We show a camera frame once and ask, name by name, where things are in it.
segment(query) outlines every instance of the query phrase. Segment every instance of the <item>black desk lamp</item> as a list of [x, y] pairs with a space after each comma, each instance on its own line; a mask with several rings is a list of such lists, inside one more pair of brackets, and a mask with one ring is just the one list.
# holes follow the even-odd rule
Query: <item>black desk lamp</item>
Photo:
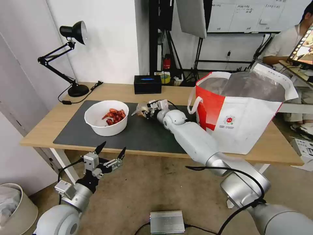
[[[76, 24], [74, 24], [73, 27], [61, 26], [60, 27], [60, 33], [62, 36], [66, 37], [68, 42], [66, 44], [64, 44], [63, 46], [59, 47], [58, 49], [55, 49], [54, 51], [52, 51], [52, 52], [50, 52], [50, 53], [48, 53], [42, 57], [39, 57], [38, 62], [71, 84], [71, 87], [68, 90], [69, 96], [71, 96], [71, 97], [84, 96], [89, 92], [89, 88], [87, 86], [78, 85], [76, 83], [75, 79], [72, 79], [72, 78], [68, 77], [67, 75], [65, 75], [64, 73], [61, 73], [60, 71], [56, 70], [54, 67], [49, 65], [49, 62], [53, 61], [54, 59], [66, 54], [67, 52], [69, 52], [75, 48], [75, 42], [72, 40], [72, 38], [75, 38], [78, 42], [85, 45], [85, 43], [87, 41], [86, 25], [85, 25], [84, 21], [79, 21]], [[64, 51], [60, 54], [53, 55], [53, 53], [57, 52], [58, 50], [66, 47], [66, 46], [69, 46], [69, 49], [67, 49], [66, 51]]]

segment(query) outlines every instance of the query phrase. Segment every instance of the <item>lamp base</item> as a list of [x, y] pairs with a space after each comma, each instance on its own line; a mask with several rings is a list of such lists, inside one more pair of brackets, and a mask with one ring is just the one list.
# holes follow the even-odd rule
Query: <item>lamp base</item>
[[68, 91], [68, 95], [71, 97], [80, 97], [88, 94], [89, 88], [85, 85], [74, 85]]

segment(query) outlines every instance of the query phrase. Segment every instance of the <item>bag handle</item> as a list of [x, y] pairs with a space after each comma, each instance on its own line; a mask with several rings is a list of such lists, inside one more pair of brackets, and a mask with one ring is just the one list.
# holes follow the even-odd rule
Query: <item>bag handle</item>
[[190, 104], [191, 104], [192, 98], [193, 98], [193, 96], [194, 96], [194, 94], [195, 94], [195, 91], [196, 91], [196, 87], [193, 87], [192, 90], [191, 90], [191, 92], [190, 92], [189, 98], [188, 98], [187, 110], [188, 110], [189, 114], [194, 114], [194, 113], [196, 112], [197, 108], [198, 108], [199, 103], [200, 103], [201, 101], [203, 101], [203, 99], [202, 99], [200, 96], [198, 96], [198, 97], [196, 98], [194, 104], [193, 104], [192, 109], [190, 110]]

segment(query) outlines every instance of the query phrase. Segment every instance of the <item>whiteboard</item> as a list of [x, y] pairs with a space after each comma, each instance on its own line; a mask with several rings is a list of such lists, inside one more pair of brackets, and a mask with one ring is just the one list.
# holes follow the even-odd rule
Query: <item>whiteboard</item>
[[207, 32], [280, 32], [298, 24], [311, 1], [213, 0]]

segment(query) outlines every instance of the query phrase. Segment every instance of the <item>person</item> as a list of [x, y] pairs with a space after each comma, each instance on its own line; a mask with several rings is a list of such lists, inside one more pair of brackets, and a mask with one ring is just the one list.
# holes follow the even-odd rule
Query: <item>person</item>
[[[304, 10], [298, 25], [277, 34], [266, 49], [263, 63], [271, 65], [276, 71], [281, 71], [283, 66], [280, 60], [287, 61], [288, 57], [313, 23], [313, 1]], [[296, 90], [299, 98], [288, 101], [289, 103], [313, 104], [313, 91], [306, 87]], [[313, 140], [313, 114], [284, 113], [285, 121], [290, 123], [290, 128], [300, 133], [304, 138]]]

